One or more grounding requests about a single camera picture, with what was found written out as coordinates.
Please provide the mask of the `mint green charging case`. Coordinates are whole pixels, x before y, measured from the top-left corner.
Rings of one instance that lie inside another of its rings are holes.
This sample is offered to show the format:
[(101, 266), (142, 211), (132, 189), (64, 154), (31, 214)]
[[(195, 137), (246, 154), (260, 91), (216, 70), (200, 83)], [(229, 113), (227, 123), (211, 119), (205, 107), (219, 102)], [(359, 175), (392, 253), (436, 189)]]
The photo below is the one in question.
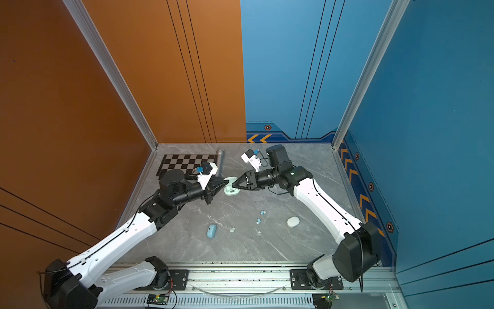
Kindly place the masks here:
[(224, 187), (223, 191), (227, 196), (235, 196), (240, 193), (239, 189), (233, 187), (233, 183), (238, 179), (236, 176), (226, 177), (225, 180), (228, 181), (227, 185)]

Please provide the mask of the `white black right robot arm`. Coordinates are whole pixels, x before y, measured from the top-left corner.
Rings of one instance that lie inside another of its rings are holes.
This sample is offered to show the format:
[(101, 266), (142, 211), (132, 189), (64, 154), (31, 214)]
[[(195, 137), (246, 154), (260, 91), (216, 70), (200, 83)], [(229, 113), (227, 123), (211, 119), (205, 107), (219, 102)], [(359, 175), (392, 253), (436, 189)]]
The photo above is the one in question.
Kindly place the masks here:
[(362, 281), (363, 275), (382, 259), (382, 246), (377, 226), (363, 223), (337, 204), (317, 183), (312, 173), (294, 166), (283, 145), (267, 150), (270, 168), (262, 170), (257, 152), (249, 149), (242, 154), (244, 162), (253, 168), (240, 176), (233, 188), (259, 191), (278, 185), (302, 202), (325, 225), (338, 247), (330, 255), (321, 255), (307, 265), (309, 284), (321, 289), (331, 278), (342, 277), (348, 282)]

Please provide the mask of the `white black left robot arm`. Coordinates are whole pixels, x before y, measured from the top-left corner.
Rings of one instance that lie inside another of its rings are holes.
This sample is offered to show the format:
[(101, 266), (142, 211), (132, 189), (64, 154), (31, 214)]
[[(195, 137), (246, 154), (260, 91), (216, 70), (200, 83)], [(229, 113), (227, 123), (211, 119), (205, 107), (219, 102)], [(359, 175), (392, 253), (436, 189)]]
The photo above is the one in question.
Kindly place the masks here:
[(186, 175), (180, 169), (168, 170), (159, 179), (159, 189), (121, 227), (87, 251), (66, 262), (57, 259), (46, 267), (40, 277), (46, 307), (96, 308), (135, 288), (165, 286), (169, 268), (156, 256), (110, 274), (107, 270), (168, 224), (186, 203), (203, 200), (210, 204), (228, 184), (226, 178), (216, 174), (214, 163), (206, 163), (198, 175)]

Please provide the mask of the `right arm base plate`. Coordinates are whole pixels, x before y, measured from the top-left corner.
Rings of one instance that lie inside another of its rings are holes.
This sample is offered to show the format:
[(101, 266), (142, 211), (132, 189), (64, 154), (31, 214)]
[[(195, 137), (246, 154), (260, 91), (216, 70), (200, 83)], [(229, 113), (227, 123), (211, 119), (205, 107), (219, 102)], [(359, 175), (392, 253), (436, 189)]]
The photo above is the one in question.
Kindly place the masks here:
[(289, 276), (292, 290), (343, 290), (344, 288), (341, 277), (319, 280), (307, 269), (291, 269)]

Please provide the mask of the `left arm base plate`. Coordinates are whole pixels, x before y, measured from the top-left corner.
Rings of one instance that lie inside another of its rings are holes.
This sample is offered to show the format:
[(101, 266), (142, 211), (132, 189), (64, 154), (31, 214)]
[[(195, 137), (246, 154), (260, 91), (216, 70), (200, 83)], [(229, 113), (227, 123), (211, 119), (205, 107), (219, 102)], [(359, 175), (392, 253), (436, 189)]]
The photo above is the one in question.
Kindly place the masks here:
[(167, 275), (167, 281), (164, 290), (184, 291), (186, 290), (189, 279), (189, 270), (187, 269), (175, 269), (169, 270)]

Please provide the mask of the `white earbud charging case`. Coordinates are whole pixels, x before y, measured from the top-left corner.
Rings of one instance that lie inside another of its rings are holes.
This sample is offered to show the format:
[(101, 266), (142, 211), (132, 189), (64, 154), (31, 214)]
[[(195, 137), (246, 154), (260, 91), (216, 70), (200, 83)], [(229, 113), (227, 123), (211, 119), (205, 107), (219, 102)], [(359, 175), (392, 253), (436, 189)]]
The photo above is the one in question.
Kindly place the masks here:
[(289, 228), (294, 228), (294, 227), (298, 226), (300, 224), (300, 222), (301, 222), (301, 220), (299, 217), (292, 216), (292, 217), (287, 219), (286, 224)]

